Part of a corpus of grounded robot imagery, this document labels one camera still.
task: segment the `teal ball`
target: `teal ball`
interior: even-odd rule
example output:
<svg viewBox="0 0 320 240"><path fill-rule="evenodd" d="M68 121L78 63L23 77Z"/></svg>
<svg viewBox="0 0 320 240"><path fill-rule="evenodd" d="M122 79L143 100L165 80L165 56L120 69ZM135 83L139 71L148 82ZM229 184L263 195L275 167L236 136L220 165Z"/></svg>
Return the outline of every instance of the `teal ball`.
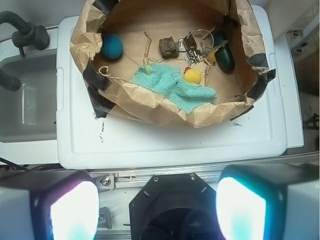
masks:
<svg viewBox="0 0 320 240"><path fill-rule="evenodd" d="M107 59L117 59L124 51L123 43L115 34L106 34L102 37L100 53Z"/></svg>

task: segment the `key ring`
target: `key ring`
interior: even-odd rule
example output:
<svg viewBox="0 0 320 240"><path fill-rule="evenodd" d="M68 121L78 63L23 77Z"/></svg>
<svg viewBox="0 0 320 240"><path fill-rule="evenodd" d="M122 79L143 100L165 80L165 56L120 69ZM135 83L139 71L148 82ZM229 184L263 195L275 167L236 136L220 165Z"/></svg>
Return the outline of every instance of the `key ring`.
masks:
<svg viewBox="0 0 320 240"><path fill-rule="evenodd" d="M212 33L211 33L210 31L208 31L208 30L206 30L206 29L199 28L199 29L193 30L192 32L190 32L190 33L188 34L188 36L186 36L186 38L189 38L189 37L191 36L191 34L193 34L193 33L195 33L195 32L201 32L201 31L205 31L205 32L207 32L207 33L211 36L211 38L212 38L212 46L211 46L211 48L213 49L213 48L214 48L214 43L215 43L214 36L212 35Z"/></svg>

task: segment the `teal towel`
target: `teal towel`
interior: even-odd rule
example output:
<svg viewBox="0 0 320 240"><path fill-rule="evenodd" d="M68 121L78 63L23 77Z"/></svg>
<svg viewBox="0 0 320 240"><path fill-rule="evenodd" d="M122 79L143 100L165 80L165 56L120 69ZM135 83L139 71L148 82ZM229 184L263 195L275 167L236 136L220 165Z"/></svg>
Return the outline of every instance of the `teal towel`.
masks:
<svg viewBox="0 0 320 240"><path fill-rule="evenodd" d="M165 96L187 114L216 99L215 89L186 82L180 69L169 65L152 63L150 66L141 66L132 82Z"/></svg>

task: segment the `yellow rubber duck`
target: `yellow rubber duck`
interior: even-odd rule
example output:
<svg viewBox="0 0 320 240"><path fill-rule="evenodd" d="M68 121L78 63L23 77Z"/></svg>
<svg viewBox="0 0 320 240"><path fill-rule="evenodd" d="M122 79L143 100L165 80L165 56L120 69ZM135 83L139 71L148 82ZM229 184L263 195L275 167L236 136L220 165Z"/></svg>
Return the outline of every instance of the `yellow rubber duck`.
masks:
<svg viewBox="0 0 320 240"><path fill-rule="evenodd" d="M187 83L200 84L201 75L202 75L201 71L196 71L190 67L186 67L183 78Z"/></svg>

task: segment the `bolt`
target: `bolt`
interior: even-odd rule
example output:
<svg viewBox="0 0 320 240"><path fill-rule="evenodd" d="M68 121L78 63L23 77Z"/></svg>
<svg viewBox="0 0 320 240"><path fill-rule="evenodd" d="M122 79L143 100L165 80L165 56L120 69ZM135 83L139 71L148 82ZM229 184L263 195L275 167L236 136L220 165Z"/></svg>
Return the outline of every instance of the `bolt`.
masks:
<svg viewBox="0 0 320 240"><path fill-rule="evenodd" d="M110 177L106 176L106 177L101 179L100 183L103 186L107 187L107 186L109 186L111 184L111 179L110 179Z"/></svg>

